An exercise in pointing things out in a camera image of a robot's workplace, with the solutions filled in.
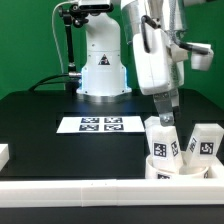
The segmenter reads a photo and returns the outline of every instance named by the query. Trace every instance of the green background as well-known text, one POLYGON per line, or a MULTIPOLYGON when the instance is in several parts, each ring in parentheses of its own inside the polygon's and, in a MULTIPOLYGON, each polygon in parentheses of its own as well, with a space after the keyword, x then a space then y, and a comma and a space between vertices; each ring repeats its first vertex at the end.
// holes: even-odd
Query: green background
MULTIPOLYGON (((60 74, 60 64, 51 29, 51 15, 59 0, 0 2, 0 98, 10 92, 27 90, 42 78, 60 74)), ((215 58, 208 72, 193 71, 185 63, 184 88, 194 89, 224 109, 224 1, 186 8, 188 32, 185 41, 211 43, 215 58)), ((119 7, 111 14, 122 27, 119 7)), ((62 20, 56 32, 66 63, 67 53, 62 20)), ((73 29, 75 60, 80 69, 86 60, 85 30, 73 29)), ((128 69, 128 85, 137 88, 132 48, 122 39, 122 63, 128 69)), ((55 85, 48 89, 62 89, 55 85)))

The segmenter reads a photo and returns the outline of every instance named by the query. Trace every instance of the white block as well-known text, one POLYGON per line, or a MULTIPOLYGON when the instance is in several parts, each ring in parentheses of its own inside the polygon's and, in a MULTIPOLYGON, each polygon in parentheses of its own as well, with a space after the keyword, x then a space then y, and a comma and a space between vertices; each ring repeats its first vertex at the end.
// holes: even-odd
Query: white block
POLYGON ((153 166, 156 169, 178 173, 183 165, 176 128, 151 125, 147 130, 153 166))
POLYGON ((190 167, 211 166, 222 141, 224 129, 218 124, 196 124, 191 135, 185 161, 190 167))
POLYGON ((8 144, 0 144, 0 171, 9 160, 8 144))
POLYGON ((160 118, 151 116, 147 120, 145 120, 145 128, 150 128, 152 125, 160 125, 160 118))

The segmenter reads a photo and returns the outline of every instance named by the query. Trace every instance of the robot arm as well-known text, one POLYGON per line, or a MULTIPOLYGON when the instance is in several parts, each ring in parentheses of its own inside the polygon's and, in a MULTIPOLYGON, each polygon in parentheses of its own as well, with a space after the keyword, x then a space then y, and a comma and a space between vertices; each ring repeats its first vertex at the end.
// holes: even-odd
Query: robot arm
POLYGON ((133 44, 141 92, 154 96, 163 126, 173 125, 179 116, 177 89, 184 83, 187 52, 192 52, 193 69, 208 70, 213 58, 210 45, 180 40, 187 29, 184 3, 190 5, 183 0, 121 1, 126 39, 133 44))

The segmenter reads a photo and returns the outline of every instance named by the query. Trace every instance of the white tray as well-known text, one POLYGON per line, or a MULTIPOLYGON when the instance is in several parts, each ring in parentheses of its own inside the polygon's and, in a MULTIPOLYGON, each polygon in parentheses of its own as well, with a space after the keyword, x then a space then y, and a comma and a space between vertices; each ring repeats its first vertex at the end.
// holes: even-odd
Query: white tray
MULTIPOLYGON (((0 145, 0 161, 8 147, 0 145)), ((208 179, 1 181, 0 207, 224 204, 224 167, 216 159, 208 179)))

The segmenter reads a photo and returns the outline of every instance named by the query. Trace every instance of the warning label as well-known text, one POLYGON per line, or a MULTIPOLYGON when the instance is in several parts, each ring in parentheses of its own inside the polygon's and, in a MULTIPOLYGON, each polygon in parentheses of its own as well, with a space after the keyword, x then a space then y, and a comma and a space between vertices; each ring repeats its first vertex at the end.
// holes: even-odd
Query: warning label
POLYGON ((110 65, 110 62, 105 54, 101 58, 99 65, 110 65))

